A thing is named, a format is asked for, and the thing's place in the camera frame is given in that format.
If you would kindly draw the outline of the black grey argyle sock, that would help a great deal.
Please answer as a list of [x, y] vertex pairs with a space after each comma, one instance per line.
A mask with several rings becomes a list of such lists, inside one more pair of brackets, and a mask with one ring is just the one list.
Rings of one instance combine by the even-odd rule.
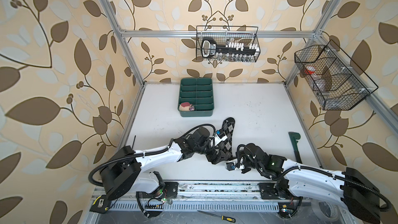
[[234, 118], [229, 117], [223, 121], [221, 131], [226, 135], [226, 140], [221, 141], [216, 146], [216, 158], [214, 161], [215, 164], [233, 159], [232, 135], [234, 127]]

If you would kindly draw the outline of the beige sock maroon purple stripes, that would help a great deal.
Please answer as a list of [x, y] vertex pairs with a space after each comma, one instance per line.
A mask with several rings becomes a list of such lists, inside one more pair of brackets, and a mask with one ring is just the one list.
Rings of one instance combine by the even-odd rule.
[[180, 112], [192, 112], [195, 111], [195, 106], [189, 102], [182, 102], [178, 109]]

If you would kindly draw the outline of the green plastic divided tray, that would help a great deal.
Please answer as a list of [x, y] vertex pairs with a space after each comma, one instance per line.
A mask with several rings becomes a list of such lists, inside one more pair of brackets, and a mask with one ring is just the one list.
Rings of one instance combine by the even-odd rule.
[[[179, 105], [189, 102], [195, 111], [180, 112]], [[183, 78], [180, 81], [177, 109], [181, 117], [210, 117], [215, 108], [211, 78]]]

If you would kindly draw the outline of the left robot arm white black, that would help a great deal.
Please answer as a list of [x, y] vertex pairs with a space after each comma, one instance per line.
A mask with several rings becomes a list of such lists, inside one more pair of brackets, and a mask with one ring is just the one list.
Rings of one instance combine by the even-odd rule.
[[110, 160], [93, 169], [88, 180], [103, 187], [109, 200], [124, 196], [131, 188], [154, 194], [163, 188], [159, 172], [151, 171], [155, 167], [186, 160], [195, 153], [206, 155], [213, 164], [229, 158], [229, 128], [214, 129], [212, 134], [208, 134], [210, 126], [198, 125], [157, 149], [137, 152], [131, 146], [124, 146]]

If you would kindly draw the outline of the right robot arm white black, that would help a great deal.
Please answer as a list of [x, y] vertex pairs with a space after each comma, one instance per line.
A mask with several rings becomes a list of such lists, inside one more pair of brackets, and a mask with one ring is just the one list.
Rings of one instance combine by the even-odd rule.
[[280, 183], [275, 195], [311, 198], [349, 210], [358, 219], [379, 224], [381, 214], [393, 209], [392, 203], [362, 173], [353, 168], [331, 171], [306, 166], [286, 157], [268, 155], [253, 143], [239, 145], [236, 159], [228, 170], [247, 173], [256, 170], [261, 176]]

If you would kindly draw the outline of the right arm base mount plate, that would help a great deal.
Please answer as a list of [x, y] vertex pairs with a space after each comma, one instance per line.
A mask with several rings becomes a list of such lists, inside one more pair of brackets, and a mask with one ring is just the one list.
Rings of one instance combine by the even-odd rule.
[[259, 183], [258, 186], [262, 200], [291, 200], [293, 198], [287, 183], [265, 182]]

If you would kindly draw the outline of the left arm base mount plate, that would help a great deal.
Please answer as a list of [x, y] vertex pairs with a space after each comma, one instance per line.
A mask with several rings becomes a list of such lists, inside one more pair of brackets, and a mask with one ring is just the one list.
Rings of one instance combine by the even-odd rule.
[[176, 181], [166, 181], [159, 185], [155, 181], [145, 183], [143, 181], [134, 184], [134, 192], [138, 192], [143, 199], [175, 199], [178, 195], [179, 183]]

